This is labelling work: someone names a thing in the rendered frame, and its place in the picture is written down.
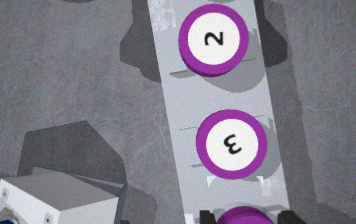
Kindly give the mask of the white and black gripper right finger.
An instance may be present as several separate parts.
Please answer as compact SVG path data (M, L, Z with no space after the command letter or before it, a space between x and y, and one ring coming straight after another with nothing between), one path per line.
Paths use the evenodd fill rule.
M277 224L306 224L295 212L292 210L282 210L277 215Z

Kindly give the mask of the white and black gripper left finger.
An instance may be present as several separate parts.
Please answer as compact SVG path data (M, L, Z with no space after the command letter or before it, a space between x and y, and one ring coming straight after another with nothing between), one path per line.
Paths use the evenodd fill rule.
M214 213L210 213L210 210L200 210L200 224L217 224Z

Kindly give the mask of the white control panel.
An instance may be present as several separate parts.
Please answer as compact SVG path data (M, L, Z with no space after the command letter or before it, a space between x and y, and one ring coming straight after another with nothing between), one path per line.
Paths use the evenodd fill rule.
M120 224L127 188L34 166L30 176L0 180L0 224Z

